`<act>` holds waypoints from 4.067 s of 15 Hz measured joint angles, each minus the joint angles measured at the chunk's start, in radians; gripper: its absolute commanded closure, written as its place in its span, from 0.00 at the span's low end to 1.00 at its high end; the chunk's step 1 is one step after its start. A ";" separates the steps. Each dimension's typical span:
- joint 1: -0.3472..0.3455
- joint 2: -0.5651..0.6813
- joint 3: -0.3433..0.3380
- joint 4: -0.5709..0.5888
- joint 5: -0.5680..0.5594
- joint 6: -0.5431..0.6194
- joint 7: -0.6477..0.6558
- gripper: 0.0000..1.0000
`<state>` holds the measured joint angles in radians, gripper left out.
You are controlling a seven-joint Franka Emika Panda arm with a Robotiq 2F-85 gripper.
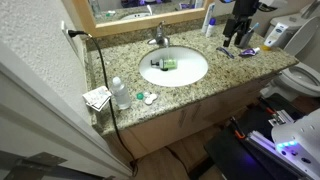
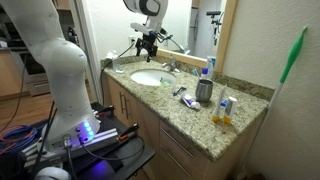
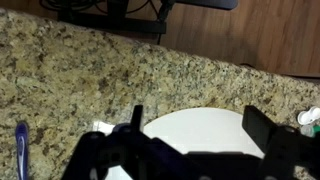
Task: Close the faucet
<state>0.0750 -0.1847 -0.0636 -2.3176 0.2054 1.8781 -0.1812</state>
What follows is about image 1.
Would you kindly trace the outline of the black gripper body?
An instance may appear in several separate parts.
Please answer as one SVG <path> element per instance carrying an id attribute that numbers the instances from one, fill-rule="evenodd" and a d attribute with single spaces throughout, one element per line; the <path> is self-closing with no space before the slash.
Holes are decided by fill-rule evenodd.
<path id="1" fill-rule="evenodd" d="M 253 16 L 259 6 L 259 0 L 235 0 L 232 14 L 237 21 Z"/>

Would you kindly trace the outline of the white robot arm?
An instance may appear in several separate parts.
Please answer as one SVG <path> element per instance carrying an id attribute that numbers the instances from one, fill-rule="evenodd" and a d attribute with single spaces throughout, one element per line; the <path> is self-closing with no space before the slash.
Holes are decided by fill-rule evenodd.
<path id="1" fill-rule="evenodd" d="M 233 19 L 227 21 L 223 31 L 224 47 L 228 47 L 232 36 L 236 34 L 235 45 L 239 45 L 249 30 L 249 17 L 253 16 L 260 4 L 270 8 L 280 8 L 287 0 L 221 0 L 224 3 L 235 1 Z M 257 131 L 247 135 L 247 141 L 259 150 L 270 155 L 276 162 L 289 167 L 293 172 L 301 173 L 310 180 L 320 180 L 320 123 L 315 116 L 304 116 L 293 121 L 284 111 L 274 113 L 276 120 L 271 130 L 272 141 Z"/>

